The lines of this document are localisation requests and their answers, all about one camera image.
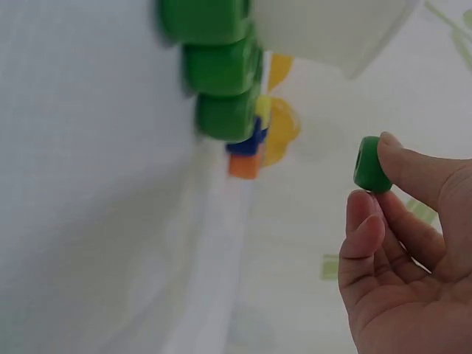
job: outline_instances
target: hand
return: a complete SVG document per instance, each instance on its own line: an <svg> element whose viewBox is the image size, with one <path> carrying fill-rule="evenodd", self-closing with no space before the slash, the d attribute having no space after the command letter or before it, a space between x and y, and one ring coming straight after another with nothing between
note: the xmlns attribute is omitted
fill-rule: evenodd
<svg viewBox="0 0 472 354"><path fill-rule="evenodd" d="M470 353L472 161L420 155L388 133L378 155L394 184L438 211L444 237L392 192L350 195L339 287L358 352Z"/></svg>

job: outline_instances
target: orange plastic piece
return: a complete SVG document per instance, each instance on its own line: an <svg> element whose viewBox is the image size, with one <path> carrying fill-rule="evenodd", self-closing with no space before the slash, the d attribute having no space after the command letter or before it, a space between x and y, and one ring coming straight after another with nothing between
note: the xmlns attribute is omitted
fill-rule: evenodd
<svg viewBox="0 0 472 354"><path fill-rule="evenodd" d="M264 149L260 147L255 156L229 157L229 174L241 179L257 179L263 161Z"/></svg>
<svg viewBox="0 0 472 354"><path fill-rule="evenodd" d="M283 80L288 76L288 73L292 69L294 58L287 55L273 54L271 73L268 80L268 92L275 89Z"/></svg>

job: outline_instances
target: blue plastic piece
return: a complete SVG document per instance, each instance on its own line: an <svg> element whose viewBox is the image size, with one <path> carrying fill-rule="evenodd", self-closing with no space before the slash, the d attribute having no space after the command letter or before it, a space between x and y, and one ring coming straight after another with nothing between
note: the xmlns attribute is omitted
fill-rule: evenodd
<svg viewBox="0 0 472 354"><path fill-rule="evenodd" d="M238 144L228 144L226 151L233 155L238 156L256 156L259 150L259 144L262 139L262 120L257 117L254 124L254 133L252 136L244 142Z"/></svg>
<svg viewBox="0 0 472 354"><path fill-rule="evenodd" d="M268 128L260 132L260 142L261 144L267 139Z"/></svg>

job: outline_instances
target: green bead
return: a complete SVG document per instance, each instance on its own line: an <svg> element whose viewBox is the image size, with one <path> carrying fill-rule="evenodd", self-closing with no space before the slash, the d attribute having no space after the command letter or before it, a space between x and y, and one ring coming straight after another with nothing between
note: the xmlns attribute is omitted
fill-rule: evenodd
<svg viewBox="0 0 472 354"><path fill-rule="evenodd" d="M167 34L185 44L240 41L249 28L251 0L155 0Z"/></svg>
<svg viewBox="0 0 472 354"><path fill-rule="evenodd" d="M260 50L251 27L248 35L225 46L184 47L184 68L190 88L212 96L235 96L254 84Z"/></svg>
<svg viewBox="0 0 472 354"><path fill-rule="evenodd" d="M385 176L378 161L377 146L380 138L368 136L362 139L355 163L354 182L360 188L374 193L385 193L392 188L392 182Z"/></svg>
<svg viewBox="0 0 472 354"><path fill-rule="evenodd" d="M243 142L254 130L256 99L260 85L233 97L202 94L197 103L197 126L201 133L225 142Z"/></svg>

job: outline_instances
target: white cup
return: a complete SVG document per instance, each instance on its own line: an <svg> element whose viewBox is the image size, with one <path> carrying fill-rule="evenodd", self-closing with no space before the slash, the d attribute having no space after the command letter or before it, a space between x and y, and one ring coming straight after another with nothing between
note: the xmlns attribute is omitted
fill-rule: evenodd
<svg viewBox="0 0 472 354"><path fill-rule="evenodd" d="M353 78L389 43L418 0L253 0L262 45Z"/></svg>

